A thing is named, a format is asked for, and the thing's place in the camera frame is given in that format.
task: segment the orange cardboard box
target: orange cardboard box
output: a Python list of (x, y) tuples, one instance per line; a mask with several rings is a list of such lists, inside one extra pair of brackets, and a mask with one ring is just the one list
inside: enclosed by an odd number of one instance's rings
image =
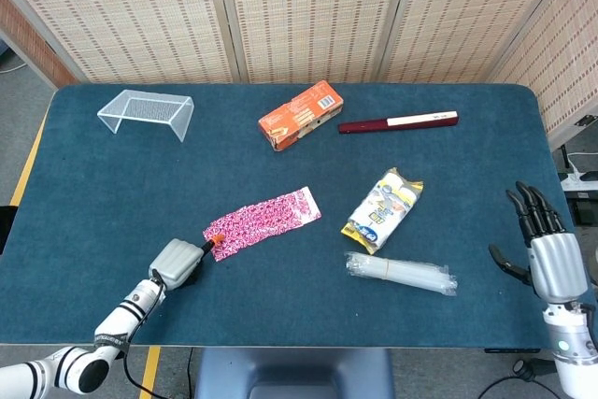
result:
[(343, 108), (343, 99), (326, 81), (320, 81), (259, 120), (260, 128), (276, 151), (284, 150)]

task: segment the yellow tape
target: yellow tape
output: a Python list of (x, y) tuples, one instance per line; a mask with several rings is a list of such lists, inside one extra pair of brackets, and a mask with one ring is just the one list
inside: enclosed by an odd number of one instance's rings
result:
[(44, 120), (41, 121), (41, 125), (39, 125), (39, 130), (37, 130), (36, 140), (34, 141), (34, 145), (31, 147), (31, 151), (29, 151), (29, 156), (27, 156), (27, 161), (25, 161), (25, 167), (22, 169), (21, 177), (19, 178), (19, 182), (17, 183), (17, 188), (15, 192), (12, 194), (12, 198), (10, 199), (11, 206), (18, 206), (21, 203), (22, 195), (25, 192), (25, 185), (27, 184), (27, 180), (29, 179), (29, 175), (31, 174), (31, 168), (34, 166), (34, 160), (36, 159), (37, 155), (37, 148), (39, 147), (39, 141), (41, 140), (41, 135), (44, 131), (44, 124), (46, 123), (46, 115), (44, 116)]
[[(150, 346), (148, 349), (148, 359), (146, 360), (146, 370), (143, 374), (143, 382), (141, 382), (141, 384), (148, 390), (153, 390), (153, 383), (156, 380), (159, 360), (160, 347)], [(146, 392), (141, 392), (141, 394), (139, 394), (139, 399), (151, 399), (151, 395), (147, 394)]]

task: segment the blue table surface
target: blue table surface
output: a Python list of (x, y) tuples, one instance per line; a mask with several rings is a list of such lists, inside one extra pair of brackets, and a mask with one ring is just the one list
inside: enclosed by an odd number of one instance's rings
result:
[[(337, 84), (343, 111), (282, 152), (257, 126), (305, 85), (78, 85), (52, 101), (32, 175), (0, 258), (0, 342), (87, 343), (168, 241), (203, 243), (211, 221), (308, 186), (321, 219), (169, 292), (137, 344), (541, 348), (545, 304), (502, 273), (499, 245), (526, 253), (505, 189), (545, 192), (571, 227), (534, 95), (516, 85)], [(96, 112), (122, 89), (190, 95), (185, 141), (167, 126)], [(455, 109), (457, 126), (340, 135), (342, 121)], [(421, 199), (381, 257), (448, 265), (457, 296), (354, 278), (340, 234), (397, 166)]]

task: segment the pink wrapper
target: pink wrapper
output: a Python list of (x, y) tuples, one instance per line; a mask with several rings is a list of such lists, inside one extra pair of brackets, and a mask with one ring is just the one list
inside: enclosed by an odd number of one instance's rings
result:
[(241, 207), (220, 217), (210, 223), (204, 231), (204, 237), (209, 240), (216, 234), (224, 235), (224, 241), (212, 250), (219, 262), (237, 254), (240, 249), (272, 235), (299, 228), (320, 217), (314, 197), (309, 188), (304, 187), (256, 205)]

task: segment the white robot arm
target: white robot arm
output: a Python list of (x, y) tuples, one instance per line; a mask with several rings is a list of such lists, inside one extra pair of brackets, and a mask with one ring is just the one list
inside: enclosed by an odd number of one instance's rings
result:
[[(517, 182), (523, 201), (506, 191), (520, 220), (530, 269), (524, 270), (505, 259), (490, 245), (493, 260), (508, 275), (534, 287), (548, 303), (544, 322), (562, 390), (574, 399), (590, 399), (598, 392), (598, 350), (593, 334), (594, 305), (578, 299), (588, 290), (581, 251), (574, 234), (567, 233), (559, 214), (534, 187)], [(524, 372), (516, 363), (515, 373), (527, 380), (534, 373)]]
[(43, 399), (52, 387), (77, 394), (97, 390), (110, 366), (126, 352), (137, 329), (165, 298), (164, 290), (180, 286), (222, 237), (201, 248), (173, 239), (149, 266), (150, 279), (142, 280), (95, 329), (95, 350), (67, 347), (43, 360), (0, 368), (4, 399)]

